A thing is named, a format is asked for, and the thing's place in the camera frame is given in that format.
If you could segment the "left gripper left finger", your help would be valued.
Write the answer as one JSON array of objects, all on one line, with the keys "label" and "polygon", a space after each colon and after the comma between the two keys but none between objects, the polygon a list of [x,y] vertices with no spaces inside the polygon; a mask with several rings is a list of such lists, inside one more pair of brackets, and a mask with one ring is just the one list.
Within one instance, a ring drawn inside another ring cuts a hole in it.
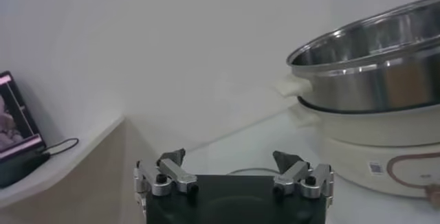
[{"label": "left gripper left finger", "polygon": [[154,164],[138,160],[133,169],[135,193],[144,197],[149,192],[156,197],[165,197],[171,193],[173,186],[180,193],[188,196],[199,191],[196,175],[182,168],[186,150],[180,148],[161,154]]}]

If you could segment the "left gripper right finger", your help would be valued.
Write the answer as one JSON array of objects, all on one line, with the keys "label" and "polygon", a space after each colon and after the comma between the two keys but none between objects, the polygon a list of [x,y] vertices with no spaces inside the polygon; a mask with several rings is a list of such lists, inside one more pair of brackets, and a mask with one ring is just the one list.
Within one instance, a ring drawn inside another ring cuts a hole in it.
[{"label": "left gripper right finger", "polygon": [[329,164],[318,164],[315,168],[298,155],[274,151],[272,156],[279,169],[274,177],[272,192],[277,199],[299,191],[306,199],[333,199],[334,170]]}]

